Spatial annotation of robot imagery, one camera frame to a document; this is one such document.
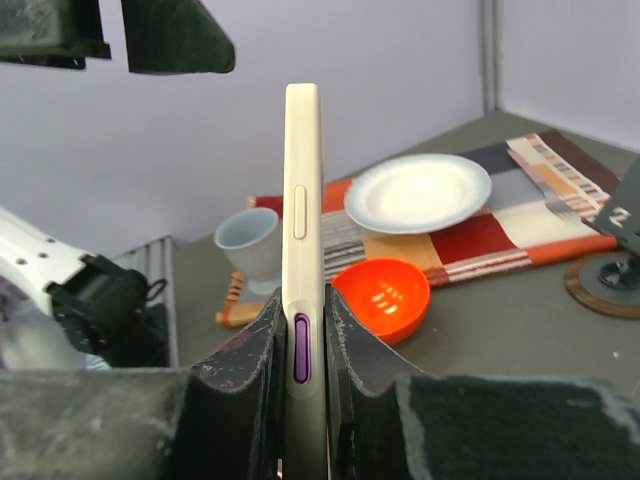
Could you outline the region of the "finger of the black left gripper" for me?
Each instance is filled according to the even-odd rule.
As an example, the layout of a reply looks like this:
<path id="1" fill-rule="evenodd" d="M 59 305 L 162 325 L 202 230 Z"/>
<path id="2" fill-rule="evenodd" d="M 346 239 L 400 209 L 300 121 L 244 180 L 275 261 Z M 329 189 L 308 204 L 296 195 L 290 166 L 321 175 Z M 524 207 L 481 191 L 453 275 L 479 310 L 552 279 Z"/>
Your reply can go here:
<path id="1" fill-rule="evenodd" d="M 1 0 L 1 61 L 84 69 L 111 58 L 97 0 Z"/>
<path id="2" fill-rule="evenodd" d="M 122 0 L 128 67 L 136 74 L 227 74 L 235 47 L 199 0 Z"/>

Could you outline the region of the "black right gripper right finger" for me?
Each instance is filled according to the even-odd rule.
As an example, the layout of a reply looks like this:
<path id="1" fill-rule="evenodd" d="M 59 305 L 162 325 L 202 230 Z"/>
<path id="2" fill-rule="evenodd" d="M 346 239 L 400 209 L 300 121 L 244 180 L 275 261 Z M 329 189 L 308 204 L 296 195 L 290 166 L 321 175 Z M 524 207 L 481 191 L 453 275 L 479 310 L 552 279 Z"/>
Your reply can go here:
<path id="1" fill-rule="evenodd" d="M 584 378 L 433 376 L 325 291 L 335 479 L 635 479 L 639 413 Z"/>

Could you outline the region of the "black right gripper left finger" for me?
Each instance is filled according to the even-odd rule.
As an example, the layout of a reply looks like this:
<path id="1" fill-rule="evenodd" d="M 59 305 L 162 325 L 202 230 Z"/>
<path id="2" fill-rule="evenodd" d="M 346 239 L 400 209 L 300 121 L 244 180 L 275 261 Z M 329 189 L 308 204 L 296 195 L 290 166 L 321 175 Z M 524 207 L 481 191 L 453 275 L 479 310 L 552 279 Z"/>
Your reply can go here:
<path id="1" fill-rule="evenodd" d="M 286 336 L 274 293 L 190 369 L 1 375 L 5 479 L 271 479 Z"/>

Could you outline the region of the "white-cased smartphone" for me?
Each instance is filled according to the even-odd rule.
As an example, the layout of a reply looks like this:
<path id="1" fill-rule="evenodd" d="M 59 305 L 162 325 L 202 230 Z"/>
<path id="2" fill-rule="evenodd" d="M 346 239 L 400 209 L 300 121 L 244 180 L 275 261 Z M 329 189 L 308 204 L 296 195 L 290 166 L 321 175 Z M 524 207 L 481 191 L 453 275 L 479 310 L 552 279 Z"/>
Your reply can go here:
<path id="1" fill-rule="evenodd" d="M 283 475 L 328 474 L 324 373 L 324 191 L 319 88 L 290 84 L 285 95 L 281 296 L 287 324 Z"/>

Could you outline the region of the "grey phone stand wooden base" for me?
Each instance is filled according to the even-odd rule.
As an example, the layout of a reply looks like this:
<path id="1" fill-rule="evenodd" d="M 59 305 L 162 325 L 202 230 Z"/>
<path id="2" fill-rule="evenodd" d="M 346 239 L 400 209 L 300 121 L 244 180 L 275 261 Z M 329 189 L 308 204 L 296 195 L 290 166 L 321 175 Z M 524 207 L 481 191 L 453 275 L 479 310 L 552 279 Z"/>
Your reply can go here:
<path id="1" fill-rule="evenodd" d="M 615 241 L 610 251 L 570 264 L 564 284 L 583 307 L 613 318 L 639 319 L 639 163 L 627 170 L 609 200 L 588 223 Z"/>

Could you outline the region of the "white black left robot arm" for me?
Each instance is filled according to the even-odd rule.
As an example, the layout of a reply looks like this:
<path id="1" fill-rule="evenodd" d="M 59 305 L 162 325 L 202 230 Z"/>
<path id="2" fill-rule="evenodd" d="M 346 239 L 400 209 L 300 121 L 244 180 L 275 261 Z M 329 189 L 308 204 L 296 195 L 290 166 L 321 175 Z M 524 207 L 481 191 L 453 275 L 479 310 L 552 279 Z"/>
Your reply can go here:
<path id="1" fill-rule="evenodd" d="M 226 74 L 235 47 L 200 1 L 121 4 L 130 72 Z M 108 60 L 96 1 L 4 1 L 4 64 L 82 71 Z M 69 245 L 8 209 L 1 211 L 1 276 L 56 321 L 69 344 L 115 368 L 169 367 L 176 362 L 172 319 L 155 320 L 147 305 L 167 281 Z"/>

